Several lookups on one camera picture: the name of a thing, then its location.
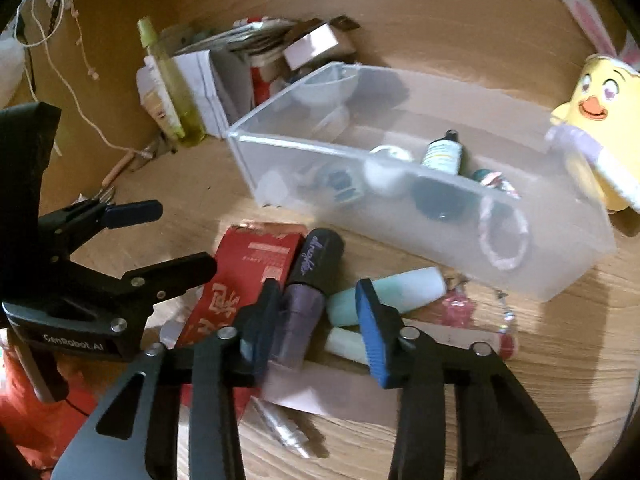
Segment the yellow chick bunny plush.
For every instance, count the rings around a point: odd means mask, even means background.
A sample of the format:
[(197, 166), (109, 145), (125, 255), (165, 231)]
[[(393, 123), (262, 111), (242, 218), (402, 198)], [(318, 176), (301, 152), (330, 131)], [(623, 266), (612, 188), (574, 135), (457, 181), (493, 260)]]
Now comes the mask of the yellow chick bunny plush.
[(596, 48), (570, 99), (551, 112), (547, 140), (585, 157), (613, 214), (639, 209), (639, 45), (631, 32), (616, 49), (591, 0), (562, 0)]

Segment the small dark green bottle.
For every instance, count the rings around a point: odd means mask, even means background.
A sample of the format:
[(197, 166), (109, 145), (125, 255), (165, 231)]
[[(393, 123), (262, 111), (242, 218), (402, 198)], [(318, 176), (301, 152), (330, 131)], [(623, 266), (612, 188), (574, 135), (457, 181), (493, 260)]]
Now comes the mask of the small dark green bottle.
[(428, 144), (421, 165), (455, 176), (460, 172), (462, 156), (463, 145), (459, 142), (459, 133), (449, 129), (444, 136)]

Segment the white tape roll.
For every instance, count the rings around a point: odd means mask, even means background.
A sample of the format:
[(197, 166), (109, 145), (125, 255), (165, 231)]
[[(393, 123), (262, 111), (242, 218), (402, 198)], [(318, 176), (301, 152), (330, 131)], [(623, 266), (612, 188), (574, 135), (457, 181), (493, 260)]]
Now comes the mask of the white tape roll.
[(414, 162), (413, 154), (397, 145), (379, 145), (363, 163), (363, 177), (371, 192), (385, 198), (406, 192), (409, 173), (405, 164)]

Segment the white pen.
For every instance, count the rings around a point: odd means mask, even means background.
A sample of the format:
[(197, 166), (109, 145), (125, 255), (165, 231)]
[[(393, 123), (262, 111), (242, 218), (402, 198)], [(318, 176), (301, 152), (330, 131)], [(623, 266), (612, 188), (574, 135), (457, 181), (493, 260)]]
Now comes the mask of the white pen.
[(314, 456), (306, 434), (280, 406), (259, 398), (253, 398), (252, 404), (259, 418), (280, 445), (305, 460)]

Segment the teal tape roll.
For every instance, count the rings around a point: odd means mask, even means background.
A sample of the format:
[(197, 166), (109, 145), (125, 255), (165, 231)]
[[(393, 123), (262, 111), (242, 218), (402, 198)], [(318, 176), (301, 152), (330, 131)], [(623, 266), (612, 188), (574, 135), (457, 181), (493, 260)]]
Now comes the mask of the teal tape roll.
[(416, 178), (410, 186), (410, 196), (423, 217), (448, 224), (467, 222), (473, 214), (480, 213), (480, 206), (494, 203), (486, 192), (472, 192), (457, 184), (428, 177)]

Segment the clear plastic storage bin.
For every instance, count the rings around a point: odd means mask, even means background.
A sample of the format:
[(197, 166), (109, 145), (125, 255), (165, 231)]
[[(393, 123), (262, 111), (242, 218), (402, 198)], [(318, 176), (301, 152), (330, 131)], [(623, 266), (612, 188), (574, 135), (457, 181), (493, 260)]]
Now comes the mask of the clear plastic storage bin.
[(258, 204), (547, 301), (615, 252), (578, 153), (545, 108), (430, 74), (331, 63), (230, 129)]

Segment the mint green tube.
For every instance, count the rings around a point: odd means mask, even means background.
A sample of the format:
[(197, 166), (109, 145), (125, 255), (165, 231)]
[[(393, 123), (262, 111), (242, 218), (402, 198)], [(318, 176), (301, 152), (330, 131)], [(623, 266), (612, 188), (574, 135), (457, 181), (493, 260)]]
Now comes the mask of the mint green tube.
[[(404, 314), (431, 304), (445, 296), (447, 285), (436, 266), (386, 276), (372, 282), (382, 304), (394, 307)], [(356, 288), (352, 287), (329, 296), (326, 314), (332, 326), (358, 324)]]

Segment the small white pink box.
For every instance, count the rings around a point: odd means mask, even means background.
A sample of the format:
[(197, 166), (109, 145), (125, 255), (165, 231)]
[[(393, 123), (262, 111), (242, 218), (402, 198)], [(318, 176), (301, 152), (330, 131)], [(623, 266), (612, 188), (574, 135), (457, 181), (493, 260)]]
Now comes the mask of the small white pink box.
[(326, 23), (283, 50), (286, 64), (291, 70), (319, 62), (344, 58), (357, 52), (346, 32)]

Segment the yellow green spray bottle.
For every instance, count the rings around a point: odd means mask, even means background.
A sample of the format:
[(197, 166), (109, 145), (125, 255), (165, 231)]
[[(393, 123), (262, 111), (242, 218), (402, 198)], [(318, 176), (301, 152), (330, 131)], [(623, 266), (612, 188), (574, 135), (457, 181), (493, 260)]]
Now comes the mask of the yellow green spray bottle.
[(157, 32), (148, 16), (137, 22), (144, 64), (152, 85), (160, 99), (162, 121), (168, 127), (166, 134), (175, 144), (192, 148), (205, 138), (205, 128), (189, 86), (176, 62), (160, 44)]

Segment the white paper boxes stack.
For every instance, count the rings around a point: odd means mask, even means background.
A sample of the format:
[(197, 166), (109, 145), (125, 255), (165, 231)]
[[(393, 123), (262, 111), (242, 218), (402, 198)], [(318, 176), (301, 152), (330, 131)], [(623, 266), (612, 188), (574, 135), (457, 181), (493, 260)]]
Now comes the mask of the white paper boxes stack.
[(189, 86), (209, 136), (225, 139), (229, 128), (253, 108), (250, 68), (226, 51), (173, 58)]

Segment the red paper envelope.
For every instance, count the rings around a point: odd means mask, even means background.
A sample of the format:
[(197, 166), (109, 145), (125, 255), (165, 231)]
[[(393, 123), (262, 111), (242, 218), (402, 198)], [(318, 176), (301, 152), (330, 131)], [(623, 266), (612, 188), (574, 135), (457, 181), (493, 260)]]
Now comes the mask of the red paper envelope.
[(232, 324), (240, 309), (256, 302), (268, 278), (284, 285), (306, 234), (306, 226), (295, 223), (230, 226), (214, 255), (216, 274), (204, 285), (176, 346), (196, 344)]

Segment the pink charm keychain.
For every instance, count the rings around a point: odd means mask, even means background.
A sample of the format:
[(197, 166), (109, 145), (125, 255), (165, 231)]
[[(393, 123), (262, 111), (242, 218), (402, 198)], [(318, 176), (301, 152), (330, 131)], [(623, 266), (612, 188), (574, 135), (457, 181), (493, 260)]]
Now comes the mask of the pink charm keychain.
[[(470, 330), (474, 328), (474, 315), (478, 303), (468, 294), (466, 285), (469, 279), (446, 278), (447, 291), (439, 303), (438, 322), (443, 326)], [(515, 336), (518, 333), (518, 321), (515, 310), (508, 304), (508, 294), (500, 289), (494, 290), (496, 303), (501, 309), (498, 333)]]

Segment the white green lotion tube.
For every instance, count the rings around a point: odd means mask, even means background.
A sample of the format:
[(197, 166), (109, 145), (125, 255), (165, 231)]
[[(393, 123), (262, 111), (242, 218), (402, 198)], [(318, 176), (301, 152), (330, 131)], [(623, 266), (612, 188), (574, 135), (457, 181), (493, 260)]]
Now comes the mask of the white green lotion tube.
[(158, 96), (150, 71), (141, 67), (136, 73), (136, 84), (140, 103), (165, 136), (171, 135), (171, 128), (164, 110), (164, 104)]

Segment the red white marker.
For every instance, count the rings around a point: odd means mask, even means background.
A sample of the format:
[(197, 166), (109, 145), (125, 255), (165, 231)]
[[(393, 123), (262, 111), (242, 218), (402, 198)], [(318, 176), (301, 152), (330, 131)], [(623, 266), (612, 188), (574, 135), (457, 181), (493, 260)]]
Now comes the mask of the red white marker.
[(238, 27), (242, 27), (242, 26), (246, 26), (249, 24), (262, 24), (262, 23), (269, 23), (269, 22), (273, 22), (275, 21), (276, 18), (273, 18), (272, 16), (249, 16), (248, 18), (239, 18), (238, 20), (235, 20), (232, 23), (232, 27), (233, 28), (238, 28)]

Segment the pink cream tube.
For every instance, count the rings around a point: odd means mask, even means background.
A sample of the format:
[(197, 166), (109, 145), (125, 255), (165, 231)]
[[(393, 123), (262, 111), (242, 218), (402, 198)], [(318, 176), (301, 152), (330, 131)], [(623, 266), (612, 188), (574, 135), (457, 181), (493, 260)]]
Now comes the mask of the pink cream tube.
[(270, 363), (262, 397), (309, 414), (395, 428), (398, 393), (385, 390), (367, 375), (305, 362), (299, 370)]

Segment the pale green long tube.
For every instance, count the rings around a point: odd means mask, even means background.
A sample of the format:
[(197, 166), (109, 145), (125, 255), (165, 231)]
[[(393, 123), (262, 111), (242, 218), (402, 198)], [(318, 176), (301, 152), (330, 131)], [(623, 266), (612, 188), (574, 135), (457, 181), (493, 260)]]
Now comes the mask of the pale green long tube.
[(331, 328), (328, 336), (326, 336), (324, 350), (331, 353), (332, 356), (338, 356), (362, 365), (369, 364), (366, 345), (362, 336), (360, 333), (355, 333), (351, 330), (339, 327)]

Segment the purple black cosmetic bottle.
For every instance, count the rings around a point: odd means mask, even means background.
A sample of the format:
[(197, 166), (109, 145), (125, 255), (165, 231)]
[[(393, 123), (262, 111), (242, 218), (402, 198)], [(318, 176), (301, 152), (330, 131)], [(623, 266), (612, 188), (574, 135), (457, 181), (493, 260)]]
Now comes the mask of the purple black cosmetic bottle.
[(318, 228), (305, 238), (285, 284), (271, 359), (288, 370), (299, 370), (314, 329), (333, 289), (345, 243), (337, 232)]

